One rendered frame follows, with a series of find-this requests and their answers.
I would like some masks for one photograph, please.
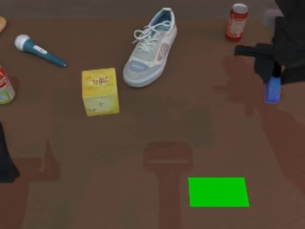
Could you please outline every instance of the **green rectangle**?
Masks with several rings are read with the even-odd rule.
[[[192,208],[250,207],[244,177],[189,177]]]

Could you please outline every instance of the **brown table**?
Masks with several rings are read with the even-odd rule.
[[[223,20],[178,21],[163,76],[143,89],[122,81],[132,33],[146,21],[11,20],[0,63],[18,90],[0,107],[21,171],[0,185],[0,229],[156,229],[158,180],[143,168],[153,142],[186,142],[193,169],[180,179],[182,229],[305,227],[302,83],[263,103],[253,60],[230,57]],[[61,69],[13,45],[25,33],[68,63]],[[249,21],[243,43],[272,33]],[[86,117],[81,71],[115,67],[121,112]],[[189,208],[187,177],[245,177],[250,208]]]

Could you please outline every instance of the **blue object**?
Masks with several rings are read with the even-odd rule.
[[[32,53],[60,67],[64,68],[67,66],[67,64],[61,61],[58,57],[36,45],[28,35],[19,35],[15,40],[15,46],[20,51]]]
[[[281,100],[281,78],[271,77],[266,84],[265,103],[276,104]]]

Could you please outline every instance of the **red and white can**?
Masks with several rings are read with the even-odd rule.
[[[0,105],[8,104],[15,98],[15,91],[5,70],[0,66]]]
[[[245,4],[236,3],[232,6],[225,32],[227,40],[231,42],[238,42],[241,40],[248,15],[248,7]]]

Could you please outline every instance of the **yellow box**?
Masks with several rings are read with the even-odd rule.
[[[114,68],[82,71],[81,87],[87,116],[120,112]]]

